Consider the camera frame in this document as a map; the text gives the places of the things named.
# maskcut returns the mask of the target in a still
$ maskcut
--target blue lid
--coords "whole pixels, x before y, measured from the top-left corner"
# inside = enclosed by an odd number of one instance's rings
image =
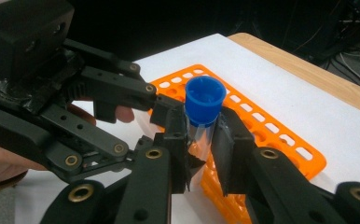
[[[213,77],[193,77],[186,84],[186,114],[194,126],[210,126],[220,113],[227,91]]]

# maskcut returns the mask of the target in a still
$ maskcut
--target test tube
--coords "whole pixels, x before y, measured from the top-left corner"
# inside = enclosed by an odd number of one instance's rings
[[[206,161],[209,155],[215,121],[225,97],[226,88],[213,77],[193,77],[186,84],[188,152],[201,161]],[[189,185],[191,191],[201,189],[203,170],[204,165],[192,177]]]

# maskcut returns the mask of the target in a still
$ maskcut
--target clear plastic tube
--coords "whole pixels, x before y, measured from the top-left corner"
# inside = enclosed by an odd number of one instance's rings
[[[185,110],[190,140],[188,152],[200,161],[206,161],[209,155],[215,121],[225,96],[224,85],[212,77],[194,77],[186,84]],[[203,171],[204,165],[192,177],[189,186],[191,191],[201,189]]]

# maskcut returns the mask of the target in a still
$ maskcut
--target human hand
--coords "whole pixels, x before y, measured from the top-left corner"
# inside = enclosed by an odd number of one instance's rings
[[[69,105],[68,110],[75,115],[83,118],[89,123],[95,124],[95,118],[75,105]],[[122,122],[131,122],[134,120],[133,112],[130,108],[119,105],[115,111],[116,117]],[[0,182],[8,180],[14,176],[20,175],[28,169],[47,170],[41,164],[23,158],[13,152],[0,147]]]

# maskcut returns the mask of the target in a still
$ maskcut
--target table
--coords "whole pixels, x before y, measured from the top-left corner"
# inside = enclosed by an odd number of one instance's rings
[[[137,63],[146,81],[203,64],[325,155],[327,167],[313,184],[334,191],[339,182],[360,181],[360,88],[354,84],[248,34],[206,36]],[[90,103],[78,105],[91,112]],[[145,134],[139,124],[99,122],[98,127],[133,148],[134,136]],[[122,175],[94,178],[108,185]],[[17,187],[16,223],[38,222],[62,188],[48,172],[28,174]],[[173,223],[223,221],[201,194],[173,196]]]

